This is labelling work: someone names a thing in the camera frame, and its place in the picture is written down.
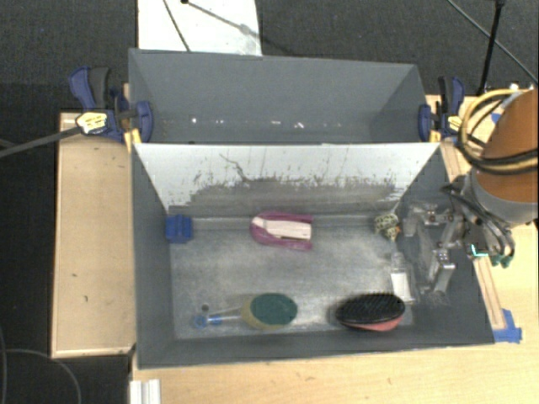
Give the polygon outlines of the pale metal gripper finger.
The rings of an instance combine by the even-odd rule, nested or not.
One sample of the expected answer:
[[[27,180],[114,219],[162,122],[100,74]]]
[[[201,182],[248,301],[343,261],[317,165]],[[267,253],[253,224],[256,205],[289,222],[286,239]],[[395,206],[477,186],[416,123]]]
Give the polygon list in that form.
[[[403,221],[405,242],[408,244],[409,261],[413,265],[418,287],[424,287],[430,254],[437,248],[437,241],[443,227],[442,213],[436,211],[436,204],[411,205]]]
[[[427,264],[423,290],[423,302],[427,306],[450,304],[447,291],[455,270],[456,264],[451,261],[450,252],[447,249],[432,251]]]

